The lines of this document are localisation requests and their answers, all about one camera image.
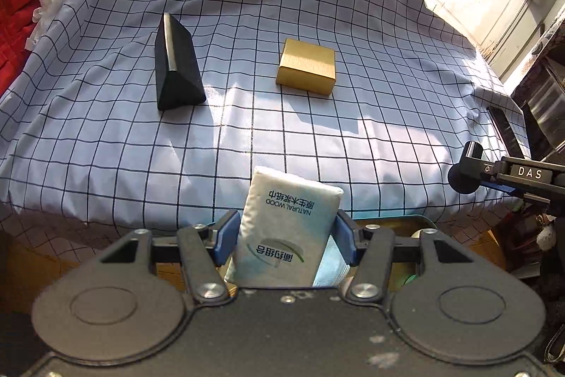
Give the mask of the light blue face mask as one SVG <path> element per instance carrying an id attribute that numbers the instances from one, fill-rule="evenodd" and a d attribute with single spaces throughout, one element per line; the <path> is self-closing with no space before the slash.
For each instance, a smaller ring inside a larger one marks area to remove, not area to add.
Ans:
<path id="1" fill-rule="evenodd" d="M 334 238 L 330 236 L 312 286 L 324 288 L 339 285 L 350 269 Z"/>

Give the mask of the white tissue pack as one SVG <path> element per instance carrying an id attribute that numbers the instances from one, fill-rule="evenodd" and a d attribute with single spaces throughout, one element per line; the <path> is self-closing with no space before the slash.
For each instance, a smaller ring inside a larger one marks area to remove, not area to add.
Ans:
<path id="1" fill-rule="evenodd" d="M 343 194 L 334 185 L 257 167 L 226 280 L 241 288 L 312 286 Z"/>

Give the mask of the teal metal tin box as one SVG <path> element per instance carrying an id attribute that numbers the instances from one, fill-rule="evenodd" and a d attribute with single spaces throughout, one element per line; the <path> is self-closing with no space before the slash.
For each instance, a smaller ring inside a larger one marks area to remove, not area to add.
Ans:
<path id="1" fill-rule="evenodd" d="M 394 232 L 394 263 L 416 265 L 420 262 L 420 250 L 417 238 L 422 229 L 433 229 L 434 225 L 422 216 L 398 216 L 368 220 L 359 227 L 371 229 L 376 225 L 390 229 Z M 331 236 L 334 238 L 334 225 Z M 181 261 L 176 239 L 173 237 L 159 237 L 153 240 L 152 261 L 156 264 L 157 276 L 167 280 L 177 290 L 186 289 L 181 271 Z M 352 267 L 343 280 L 352 277 Z"/>

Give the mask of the black smartphone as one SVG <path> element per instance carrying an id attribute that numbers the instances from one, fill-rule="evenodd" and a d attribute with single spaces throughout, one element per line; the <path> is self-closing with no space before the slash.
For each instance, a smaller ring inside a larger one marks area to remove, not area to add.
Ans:
<path id="1" fill-rule="evenodd" d="M 495 106 L 487 107 L 487 111 L 489 112 L 489 116 L 496 127 L 497 133 L 500 135 L 500 138 L 507 149 L 507 154 L 510 155 L 510 157 L 520 159 L 525 158 L 505 112 Z"/>

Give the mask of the black triangular box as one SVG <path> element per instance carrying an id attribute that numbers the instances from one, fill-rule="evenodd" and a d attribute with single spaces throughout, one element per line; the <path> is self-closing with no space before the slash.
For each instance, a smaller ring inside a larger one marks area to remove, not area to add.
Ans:
<path id="1" fill-rule="evenodd" d="M 206 101 L 191 33 L 168 12 L 162 15 L 159 23 L 154 57 L 159 111 Z"/>

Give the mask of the blue checkered tablecloth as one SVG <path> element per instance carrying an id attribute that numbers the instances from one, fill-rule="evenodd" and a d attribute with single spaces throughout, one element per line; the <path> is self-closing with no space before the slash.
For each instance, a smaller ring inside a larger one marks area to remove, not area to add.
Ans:
<path id="1" fill-rule="evenodd" d="M 154 43 L 190 33 L 207 99 L 159 111 Z M 335 52 L 329 96 L 277 84 L 286 38 Z M 1 228 L 84 260 L 127 231 L 241 210 L 260 165 L 343 189 L 353 218 L 421 214 L 460 243 L 514 201 L 460 195 L 466 142 L 497 160 L 487 107 L 521 110 L 424 0 L 65 0 L 1 100 Z"/>

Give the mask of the gold gift box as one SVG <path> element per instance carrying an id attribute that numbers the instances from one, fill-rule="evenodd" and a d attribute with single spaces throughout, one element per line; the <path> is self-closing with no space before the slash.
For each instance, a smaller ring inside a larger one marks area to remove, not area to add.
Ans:
<path id="1" fill-rule="evenodd" d="M 286 38 L 276 82 L 282 86 L 329 96 L 336 82 L 334 50 Z"/>

